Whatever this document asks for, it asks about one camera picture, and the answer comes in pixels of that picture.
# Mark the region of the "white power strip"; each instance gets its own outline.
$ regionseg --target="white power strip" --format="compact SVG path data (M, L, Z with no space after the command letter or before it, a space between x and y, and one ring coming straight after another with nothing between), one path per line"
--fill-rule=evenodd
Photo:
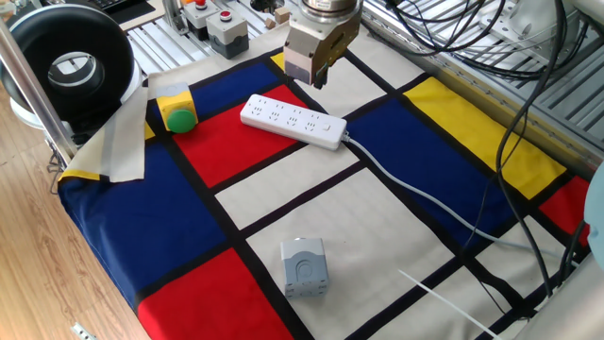
M242 110L242 123L335 151L346 121L321 112L252 94Z

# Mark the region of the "emergency stop button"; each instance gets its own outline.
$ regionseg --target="emergency stop button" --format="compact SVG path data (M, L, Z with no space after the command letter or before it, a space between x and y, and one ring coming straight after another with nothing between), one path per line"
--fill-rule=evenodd
M223 10L220 12L220 20L224 22L229 22L233 16L230 14L230 11Z

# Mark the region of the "tablecloth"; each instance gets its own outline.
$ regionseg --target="tablecloth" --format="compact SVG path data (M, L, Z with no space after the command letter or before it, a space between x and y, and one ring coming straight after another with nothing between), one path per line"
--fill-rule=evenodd
M65 210L151 338L489 338L397 269L513 338L545 298L534 254L477 235L463 249L470 230L354 146L303 144L244 126L239 112L263 94L343 117L391 173L470 223L491 183L479 228L527 245L491 180L505 128L363 30L323 90L288 81L287 29L252 41L235 60L150 77L151 95L187 81L199 124L166 131L150 98L143 180L60 181ZM504 175L539 247L562 254L588 183L526 141ZM279 244L297 237L323 239L324 297L283 295ZM545 256L552 278L559 262Z

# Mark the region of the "control box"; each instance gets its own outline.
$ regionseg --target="control box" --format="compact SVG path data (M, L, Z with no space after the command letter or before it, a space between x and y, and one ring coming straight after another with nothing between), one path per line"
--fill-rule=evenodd
M206 20L211 15L220 11L210 0L195 0L184 6L185 18L192 34L199 40L208 38L208 25Z
M297 238L281 242L285 267L285 297L322 297L329 287L322 239Z
M211 48L231 59L249 48L247 21L238 13L223 10L206 20Z

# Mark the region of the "gray cube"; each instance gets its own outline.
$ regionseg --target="gray cube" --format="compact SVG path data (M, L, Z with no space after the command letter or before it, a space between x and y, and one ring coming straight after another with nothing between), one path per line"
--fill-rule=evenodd
M281 242L285 267L285 297L321 297L329 287L327 261L321 239Z

